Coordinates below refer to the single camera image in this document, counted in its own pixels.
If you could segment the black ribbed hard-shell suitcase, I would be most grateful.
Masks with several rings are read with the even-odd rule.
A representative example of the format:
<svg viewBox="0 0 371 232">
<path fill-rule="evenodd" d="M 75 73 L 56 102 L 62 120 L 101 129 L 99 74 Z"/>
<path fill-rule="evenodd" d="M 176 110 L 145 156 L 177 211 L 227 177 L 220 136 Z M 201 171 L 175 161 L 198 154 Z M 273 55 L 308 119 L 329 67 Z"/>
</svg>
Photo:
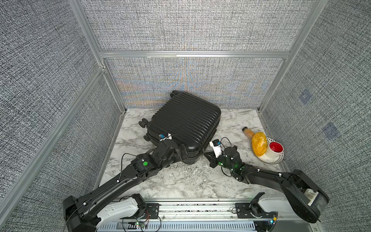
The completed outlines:
<svg viewBox="0 0 371 232">
<path fill-rule="evenodd" d="M 188 92 L 174 90 L 170 99 L 152 116 L 138 124 L 147 129 L 144 136 L 156 146 L 159 135 L 170 133 L 172 140 L 184 145 L 189 158 L 185 164 L 194 164 L 216 133 L 221 119 L 221 109 Z"/>
</svg>

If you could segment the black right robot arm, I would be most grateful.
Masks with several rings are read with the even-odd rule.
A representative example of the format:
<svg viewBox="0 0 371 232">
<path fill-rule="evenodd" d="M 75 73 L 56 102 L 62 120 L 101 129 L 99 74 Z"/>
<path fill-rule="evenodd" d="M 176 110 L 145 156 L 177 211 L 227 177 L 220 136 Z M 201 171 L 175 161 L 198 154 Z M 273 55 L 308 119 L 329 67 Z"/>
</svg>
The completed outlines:
<svg viewBox="0 0 371 232">
<path fill-rule="evenodd" d="M 274 172 L 242 162 L 237 147 L 227 147 L 222 154 L 205 152 L 210 167 L 228 169 L 231 177 L 245 184 L 255 184 L 282 192 L 294 213 L 301 219 L 316 223 L 327 204 L 327 194 L 303 171 Z"/>
</svg>

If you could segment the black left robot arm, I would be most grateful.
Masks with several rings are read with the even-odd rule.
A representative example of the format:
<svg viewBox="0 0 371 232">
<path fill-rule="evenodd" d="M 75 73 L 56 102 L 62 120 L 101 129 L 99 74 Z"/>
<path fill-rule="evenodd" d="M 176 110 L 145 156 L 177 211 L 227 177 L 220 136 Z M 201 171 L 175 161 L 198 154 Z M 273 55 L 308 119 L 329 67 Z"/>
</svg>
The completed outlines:
<svg viewBox="0 0 371 232">
<path fill-rule="evenodd" d="M 186 149 L 174 140 L 160 141 L 156 148 L 136 155 L 131 163 L 111 180 L 78 198 L 63 201 L 65 225 L 63 231 L 94 232 L 102 219 L 98 213 L 127 190 L 158 174 L 173 163 L 189 158 Z"/>
</svg>

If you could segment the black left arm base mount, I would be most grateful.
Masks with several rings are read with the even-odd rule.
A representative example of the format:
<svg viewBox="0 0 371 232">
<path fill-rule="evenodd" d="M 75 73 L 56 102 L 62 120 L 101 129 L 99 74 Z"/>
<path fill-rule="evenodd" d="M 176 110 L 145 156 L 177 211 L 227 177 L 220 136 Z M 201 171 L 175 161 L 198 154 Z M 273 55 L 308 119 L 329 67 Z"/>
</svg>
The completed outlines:
<svg viewBox="0 0 371 232">
<path fill-rule="evenodd" d="M 157 219 L 159 215 L 158 203 L 147 203 L 140 194 L 133 194 L 131 198 L 135 200 L 137 210 L 131 218 Z"/>
</svg>

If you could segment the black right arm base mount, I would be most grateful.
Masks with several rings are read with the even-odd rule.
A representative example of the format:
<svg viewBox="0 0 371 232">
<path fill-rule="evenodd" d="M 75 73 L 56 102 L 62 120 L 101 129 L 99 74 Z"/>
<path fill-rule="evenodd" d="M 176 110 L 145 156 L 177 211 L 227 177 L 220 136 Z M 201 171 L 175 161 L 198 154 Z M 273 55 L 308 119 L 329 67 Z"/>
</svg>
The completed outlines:
<svg viewBox="0 0 371 232">
<path fill-rule="evenodd" d="M 265 192 L 258 193 L 252 201 L 249 203 L 236 203 L 235 209 L 239 219 L 247 218 L 262 218 L 268 220 L 277 220 L 278 212 L 266 212 L 260 205 L 259 199 L 265 194 Z"/>
</svg>

